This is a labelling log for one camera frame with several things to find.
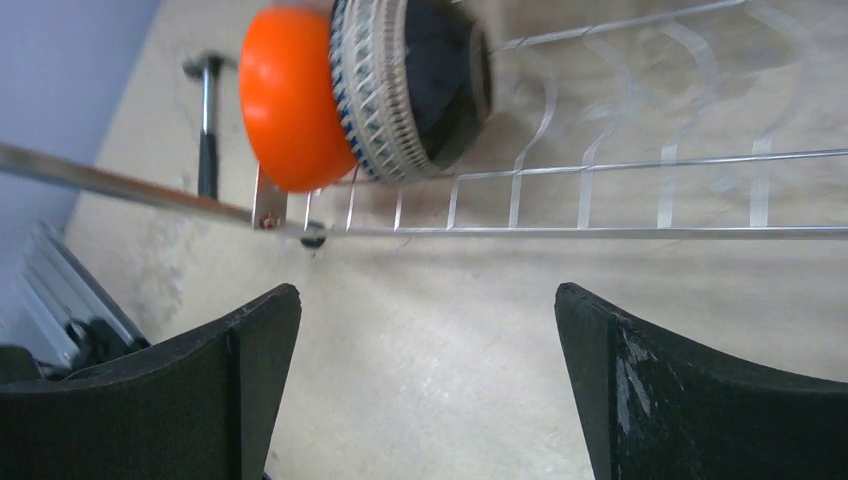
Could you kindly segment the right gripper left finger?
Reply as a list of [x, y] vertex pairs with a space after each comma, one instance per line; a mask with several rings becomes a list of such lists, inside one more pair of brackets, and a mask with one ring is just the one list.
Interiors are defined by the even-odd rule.
[[301, 320], [279, 285], [62, 380], [1, 388], [5, 479], [262, 479]]

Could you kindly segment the beige bowl dark patterned outside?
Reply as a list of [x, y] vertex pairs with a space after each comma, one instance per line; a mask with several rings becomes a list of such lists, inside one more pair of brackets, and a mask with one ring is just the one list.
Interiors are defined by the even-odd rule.
[[447, 171], [493, 113], [487, 34], [459, 1], [337, 1], [329, 46], [345, 138], [375, 181]]

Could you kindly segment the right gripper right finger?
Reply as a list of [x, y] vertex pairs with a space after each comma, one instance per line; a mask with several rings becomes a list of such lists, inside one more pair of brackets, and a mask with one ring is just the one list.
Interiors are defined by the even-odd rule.
[[747, 361], [574, 284], [555, 317], [598, 479], [843, 479], [847, 386]]

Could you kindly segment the orange bowl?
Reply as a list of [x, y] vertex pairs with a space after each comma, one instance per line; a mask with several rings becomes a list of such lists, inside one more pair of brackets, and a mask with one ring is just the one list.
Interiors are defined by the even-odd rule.
[[330, 20], [273, 5], [251, 21], [239, 64], [245, 132], [262, 171], [286, 192], [331, 185], [356, 164], [336, 111]]

